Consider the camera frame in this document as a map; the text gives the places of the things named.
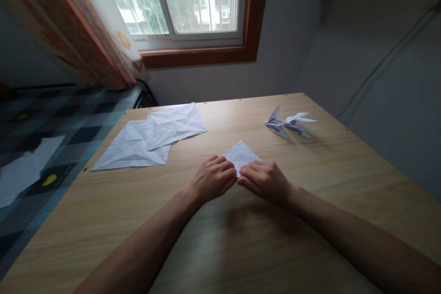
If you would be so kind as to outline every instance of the tree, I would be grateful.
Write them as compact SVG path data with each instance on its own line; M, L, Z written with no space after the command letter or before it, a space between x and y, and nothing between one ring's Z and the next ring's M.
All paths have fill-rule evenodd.
M192 26L198 23L196 15L194 14L192 0L167 0L167 2L173 17L175 28L178 32L189 30ZM159 10L159 8L161 8L159 0L153 0L153 3L157 9L158 18L162 28L165 30L167 28L167 24L165 23L163 11ZM155 10L150 6L150 4L145 6L144 10L150 26L152 27L152 33L160 34L161 29L156 18Z

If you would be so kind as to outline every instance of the wooden table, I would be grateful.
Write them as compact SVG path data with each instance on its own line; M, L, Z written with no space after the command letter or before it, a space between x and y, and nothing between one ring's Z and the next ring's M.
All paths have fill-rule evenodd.
M264 125L308 112L312 139ZM212 154L243 140L287 178L441 262L441 205L302 93L203 102L209 131L173 144L166 166L90 172L129 120L91 158L0 284L2 293L70 293ZM235 185L206 204L177 241L151 293L375 293L379 290L295 215Z

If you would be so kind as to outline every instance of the person's left hand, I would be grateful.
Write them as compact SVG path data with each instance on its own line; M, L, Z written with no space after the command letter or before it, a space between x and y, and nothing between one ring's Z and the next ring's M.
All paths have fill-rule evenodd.
M224 195L236 180L233 163L227 161L224 156L213 155L202 163L187 187L204 204Z

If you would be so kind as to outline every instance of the wooden window frame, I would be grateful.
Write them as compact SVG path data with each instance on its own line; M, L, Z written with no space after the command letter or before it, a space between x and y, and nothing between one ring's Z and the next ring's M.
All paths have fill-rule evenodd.
M243 44L239 46L148 50L140 55L147 69L255 62L266 0L246 0Z

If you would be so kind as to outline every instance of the paper crane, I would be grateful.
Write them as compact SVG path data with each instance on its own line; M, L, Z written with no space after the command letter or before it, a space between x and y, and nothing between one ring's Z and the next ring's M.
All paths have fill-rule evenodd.
M313 119L306 119L303 116L309 113L298 113L294 116L289 116L286 118L286 121L277 119L280 110L280 103L277 105L276 110L271 114L270 119L265 122L265 125L268 126L274 133L277 133L279 136L282 136L285 139L288 139L286 132L283 130L283 127L286 127L288 130L293 131L295 134L305 136L307 138L311 138L308 132L305 131L306 127L302 125L297 125L296 122L317 122Z

